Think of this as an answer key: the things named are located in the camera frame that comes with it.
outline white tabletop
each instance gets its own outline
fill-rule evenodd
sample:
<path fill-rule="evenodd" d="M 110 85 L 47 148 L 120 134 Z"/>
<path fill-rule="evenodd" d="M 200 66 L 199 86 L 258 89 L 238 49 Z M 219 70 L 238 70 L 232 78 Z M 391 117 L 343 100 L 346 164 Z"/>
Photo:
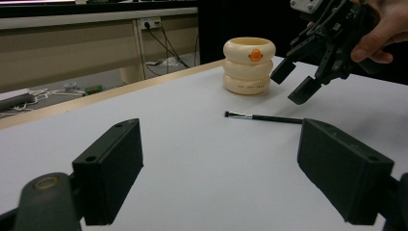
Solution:
<path fill-rule="evenodd" d="M 275 66 L 282 59 L 274 57 Z M 84 230 L 381 230 L 345 223 L 296 162 L 301 125 L 224 117 L 225 111 L 330 123 L 408 171 L 405 86 L 351 75 L 308 102 L 287 96 L 316 67 L 297 63 L 282 85 L 238 95 L 222 67 L 0 130 L 0 213 L 42 174 L 71 162 L 112 125 L 139 118 L 144 168 L 110 226 Z"/>

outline floor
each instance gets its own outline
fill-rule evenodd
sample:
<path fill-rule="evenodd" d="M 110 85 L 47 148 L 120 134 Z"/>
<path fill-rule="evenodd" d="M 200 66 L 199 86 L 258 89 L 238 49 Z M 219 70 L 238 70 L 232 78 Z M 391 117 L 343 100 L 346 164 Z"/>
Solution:
<path fill-rule="evenodd" d="M 145 79 L 155 78 L 167 73 L 197 66 L 200 63 L 198 53 L 181 55 L 180 59 L 183 63 L 178 62 L 174 58 L 147 62 L 144 69 Z M 87 94 L 92 94 L 100 90 L 120 88 L 124 85 L 120 77 L 120 70 L 115 69 L 29 88 L 35 100 L 1 111 L 0 119 L 59 104 L 75 98 L 86 97 Z"/>

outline cream ring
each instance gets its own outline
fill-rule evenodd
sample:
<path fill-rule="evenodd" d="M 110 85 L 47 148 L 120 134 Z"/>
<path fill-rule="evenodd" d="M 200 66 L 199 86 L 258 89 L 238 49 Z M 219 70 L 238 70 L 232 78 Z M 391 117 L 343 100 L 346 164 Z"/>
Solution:
<path fill-rule="evenodd" d="M 224 59 L 222 67 L 225 73 L 231 77 L 243 80 L 254 80 L 269 75 L 273 70 L 273 61 L 268 60 L 262 64 L 239 64 Z"/>
<path fill-rule="evenodd" d="M 234 93 L 259 94 L 268 90 L 268 87 L 270 85 L 270 77 L 265 76 L 262 79 L 248 81 L 235 79 L 224 73 L 222 82 L 228 90 Z"/>
<path fill-rule="evenodd" d="M 276 46 L 265 38 L 231 38 L 225 42 L 223 53 L 232 62 L 261 64 L 272 59 L 276 53 Z"/>

